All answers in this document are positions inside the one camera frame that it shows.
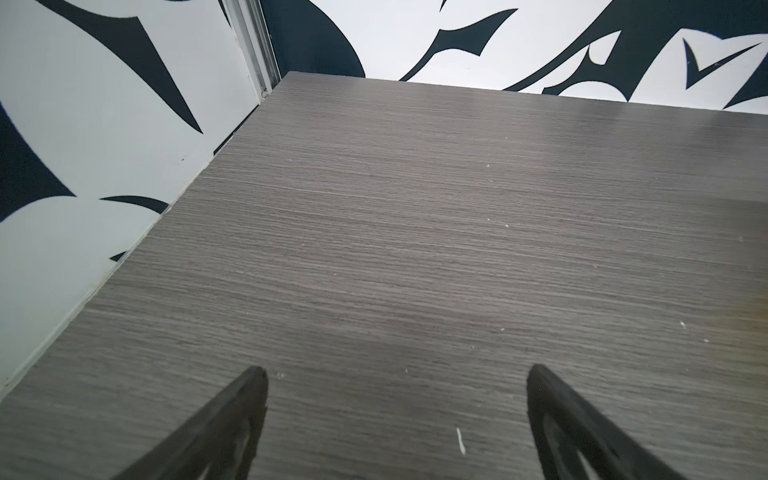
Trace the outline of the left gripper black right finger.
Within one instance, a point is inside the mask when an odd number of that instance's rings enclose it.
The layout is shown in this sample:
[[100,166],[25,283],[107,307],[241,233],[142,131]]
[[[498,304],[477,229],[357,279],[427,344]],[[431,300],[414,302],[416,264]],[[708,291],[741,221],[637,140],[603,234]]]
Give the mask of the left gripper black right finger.
[[681,479],[543,364],[526,382],[528,418],[546,479]]

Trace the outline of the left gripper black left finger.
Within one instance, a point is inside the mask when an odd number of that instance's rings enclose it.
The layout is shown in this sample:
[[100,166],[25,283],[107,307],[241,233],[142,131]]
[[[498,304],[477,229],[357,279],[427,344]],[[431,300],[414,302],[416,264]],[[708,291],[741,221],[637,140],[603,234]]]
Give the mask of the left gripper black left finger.
[[267,413],[266,370],[251,366],[118,479],[246,479]]

